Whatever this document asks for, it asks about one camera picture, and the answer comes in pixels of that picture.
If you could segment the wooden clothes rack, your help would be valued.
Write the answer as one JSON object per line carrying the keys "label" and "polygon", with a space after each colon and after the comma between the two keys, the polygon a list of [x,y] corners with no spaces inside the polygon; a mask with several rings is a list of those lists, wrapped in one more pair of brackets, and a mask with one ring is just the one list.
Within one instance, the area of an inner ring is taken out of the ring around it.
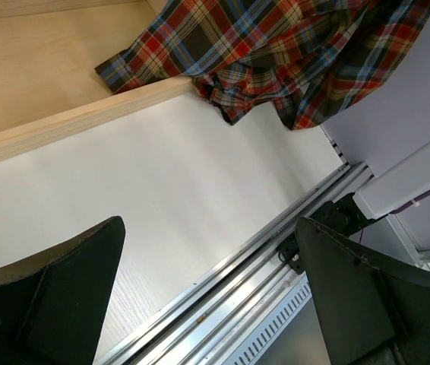
{"label": "wooden clothes rack", "polygon": [[94,71],[159,10],[158,1],[0,1],[0,162],[189,92],[177,77],[114,96]]}

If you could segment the aluminium mounting rail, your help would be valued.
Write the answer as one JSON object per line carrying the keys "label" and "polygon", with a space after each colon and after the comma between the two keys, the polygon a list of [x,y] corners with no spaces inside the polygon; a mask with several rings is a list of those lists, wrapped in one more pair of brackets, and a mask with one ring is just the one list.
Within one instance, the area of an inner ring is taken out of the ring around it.
{"label": "aluminium mounting rail", "polygon": [[[335,171],[231,253],[210,239],[187,250],[171,240],[135,246],[127,238],[101,336],[122,339],[96,363],[256,363],[311,299],[307,276],[283,264],[277,247],[299,218],[377,177],[367,164],[340,158]],[[382,219],[415,262],[430,261],[393,214]]]}

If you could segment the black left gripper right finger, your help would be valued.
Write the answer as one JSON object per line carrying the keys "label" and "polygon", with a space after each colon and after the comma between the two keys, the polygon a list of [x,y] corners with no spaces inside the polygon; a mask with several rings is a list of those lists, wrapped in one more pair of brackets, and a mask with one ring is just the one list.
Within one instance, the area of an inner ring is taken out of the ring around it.
{"label": "black left gripper right finger", "polygon": [[430,364],[430,271],[309,218],[296,239],[332,364]]}

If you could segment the brown multicolour plaid shirt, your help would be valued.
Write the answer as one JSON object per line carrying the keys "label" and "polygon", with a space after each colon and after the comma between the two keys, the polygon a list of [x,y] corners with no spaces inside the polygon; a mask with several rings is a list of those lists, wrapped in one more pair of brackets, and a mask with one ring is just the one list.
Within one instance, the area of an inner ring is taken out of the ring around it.
{"label": "brown multicolour plaid shirt", "polygon": [[383,86],[430,17],[430,1],[169,1],[95,71],[120,94],[188,76],[230,125],[272,103],[309,129]]}

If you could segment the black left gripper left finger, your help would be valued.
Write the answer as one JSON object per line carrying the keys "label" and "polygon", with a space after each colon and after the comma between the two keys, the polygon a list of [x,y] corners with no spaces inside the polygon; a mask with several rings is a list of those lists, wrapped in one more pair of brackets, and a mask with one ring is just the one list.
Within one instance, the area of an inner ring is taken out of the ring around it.
{"label": "black left gripper left finger", "polygon": [[125,241],[111,217],[0,268],[0,364],[92,364]]}

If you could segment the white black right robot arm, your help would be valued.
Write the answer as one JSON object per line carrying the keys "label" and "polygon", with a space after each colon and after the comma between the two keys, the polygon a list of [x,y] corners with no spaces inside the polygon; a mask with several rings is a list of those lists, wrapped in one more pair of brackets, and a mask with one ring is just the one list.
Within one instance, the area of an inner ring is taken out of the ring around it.
{"label": "white black right robot arm", "polygon": [[355,192],[325,202],[311,219],[349,237],[429,196],[430,142]]}

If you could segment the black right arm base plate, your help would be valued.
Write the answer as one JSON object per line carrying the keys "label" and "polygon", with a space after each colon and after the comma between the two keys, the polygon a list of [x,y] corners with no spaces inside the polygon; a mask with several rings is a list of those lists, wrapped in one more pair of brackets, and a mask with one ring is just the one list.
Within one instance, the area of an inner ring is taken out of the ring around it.
{"label": "black right arm base plate", "polygon": [[288,265],[298,275],[305,271],[295,233],[291,233],[279,244],[277,254],[279,260]]}

